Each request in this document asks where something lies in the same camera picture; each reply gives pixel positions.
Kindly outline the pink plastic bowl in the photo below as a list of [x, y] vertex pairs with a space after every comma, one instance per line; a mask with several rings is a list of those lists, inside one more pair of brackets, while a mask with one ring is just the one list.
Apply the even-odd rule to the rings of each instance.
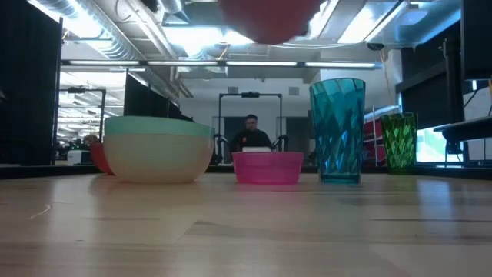
[[234, 173], [241, 184], [292, 185], [304, 160], [301, 152], [234, 152]]

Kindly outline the green faceted plastic tumbler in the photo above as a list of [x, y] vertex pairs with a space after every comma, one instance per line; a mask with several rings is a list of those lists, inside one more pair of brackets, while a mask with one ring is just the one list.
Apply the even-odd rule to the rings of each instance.
[[388, 172], [407, 174], [417, 160], [417, 114], [381, 116], [381, 130]]

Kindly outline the person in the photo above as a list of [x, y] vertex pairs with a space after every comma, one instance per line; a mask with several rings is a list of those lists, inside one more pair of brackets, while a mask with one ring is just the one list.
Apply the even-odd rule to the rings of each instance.
[[230, 142], [232, 152], [241, 152], [244, 147], [268, 147], [272, 146], [268, 135], [258, 128], [258, 117], [247, 115], [245, 127], [238, 132]]

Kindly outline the long ceiling light strip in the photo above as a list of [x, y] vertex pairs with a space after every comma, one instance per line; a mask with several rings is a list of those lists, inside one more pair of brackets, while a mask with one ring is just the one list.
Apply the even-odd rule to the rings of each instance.
[[287, 67], [287, 68], [335, 68], [374, 70], [382, 68], [381, 62], [276, 62], [276, 61], [235, 61], [235, 60], [69, 60], [62, 59], [64, 66], [106, 66], [106, 67]]

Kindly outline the teal faceted plastic tumbler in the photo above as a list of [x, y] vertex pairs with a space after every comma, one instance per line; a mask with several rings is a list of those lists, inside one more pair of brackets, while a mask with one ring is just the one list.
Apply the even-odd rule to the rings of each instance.
[[323, 183], [359, 184], [366, 84], [333, 78], [310, 87], [317, 169]]

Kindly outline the black room divider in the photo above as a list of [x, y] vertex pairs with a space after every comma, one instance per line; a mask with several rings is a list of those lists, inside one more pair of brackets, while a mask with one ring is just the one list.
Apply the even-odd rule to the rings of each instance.
[[129, 73], [126, 74], [123, 116], [148, 116], [172, 118], [192, 122], [180, 108], [168, 98], [159, 95], [150, 85], [141, 84]]

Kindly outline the red rounded blurred object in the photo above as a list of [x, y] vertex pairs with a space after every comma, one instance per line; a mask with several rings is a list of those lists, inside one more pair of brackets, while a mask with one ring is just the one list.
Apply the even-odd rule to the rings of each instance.
[[228, 27], [266, 45], [306, 34], [319, 6], [320, 0], [218, 0]]

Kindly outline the red shelving unit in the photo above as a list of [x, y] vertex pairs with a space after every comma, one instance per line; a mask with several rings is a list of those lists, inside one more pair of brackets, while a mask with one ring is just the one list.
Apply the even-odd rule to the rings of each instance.
[[387, 167], [381, 116], [399, 111], [399, 105], [372, 105], [364, 110], [362, 165], [365, 168]]

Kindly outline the red plastic bowl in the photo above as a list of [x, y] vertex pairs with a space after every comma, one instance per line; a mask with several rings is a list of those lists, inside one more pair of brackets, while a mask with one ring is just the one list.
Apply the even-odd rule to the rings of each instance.
[[109, 167], [107, 159], [105, 157], [104, 146], [100, 142], [93, 142], [90, 144], [91, 158], [95, 166], [107, 175], [113, 175], [112, 170]]

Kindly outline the white storage box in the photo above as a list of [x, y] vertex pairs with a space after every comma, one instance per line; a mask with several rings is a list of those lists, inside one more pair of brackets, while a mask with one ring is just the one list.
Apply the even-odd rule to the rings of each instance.
[[67, 165], [92, 165], [91, 152], [88, 150], [70, 150], [67, 153]]

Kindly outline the black desk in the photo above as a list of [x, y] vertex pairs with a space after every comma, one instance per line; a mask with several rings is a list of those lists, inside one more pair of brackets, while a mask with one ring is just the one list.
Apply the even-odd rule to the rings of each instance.
[[470, 121], [457, 122], [453, 124], [442, 125], [434, 128], [434, 132], [440, 132], [446, 140], [444, 167], [448, 167], [447, 157], [449, 155], [462, 155], [463, 160], [459, 160], [459, 164], [463, 167], [484, 167], [492, 168], [492, 159], [487, 160], [487, 147], [484, 143], [484, 158], [482, 160], [470, 161], [469, 149], [462, 149], [462, 142], [474, 140], [492, 139], [492, 115], [481, 118], [472, 119]]

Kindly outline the black partition panel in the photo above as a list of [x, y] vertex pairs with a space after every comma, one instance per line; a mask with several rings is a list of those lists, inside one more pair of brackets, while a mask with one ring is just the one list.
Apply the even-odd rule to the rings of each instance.
[[60, 34], [26, 0], [0, 0], [0, 164], [51, 164]]

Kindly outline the black robot rig frame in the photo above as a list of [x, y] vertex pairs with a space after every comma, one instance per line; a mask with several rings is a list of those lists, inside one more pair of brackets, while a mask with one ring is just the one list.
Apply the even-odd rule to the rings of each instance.
[[214, 135], [214, 141], [216, 143], [215, 153], [216, 162], [221, 164], [224, 160], [222, 145], [225, 143], [229, 145], [228, 140], [221, 133], [222, 131], [222, 115], [221, 115], [221, 101], [224, 97], [241, 97], [241, 98], [261, 98], [261, 97], [276, 97], [279, 99], [279, 119], [280, 119], [280, 135], [273, 142], [273, 150], [278, 150], [280, 152], [286, 152], [288, 150], [289, 138], [283, 133], [283, 95], [274, 93], [260, 93], [260, 92], [242, 92], [239, 94], [225, 94], [221, 93], [218, 96], [218, 128], [216, 129], [216, 134]]

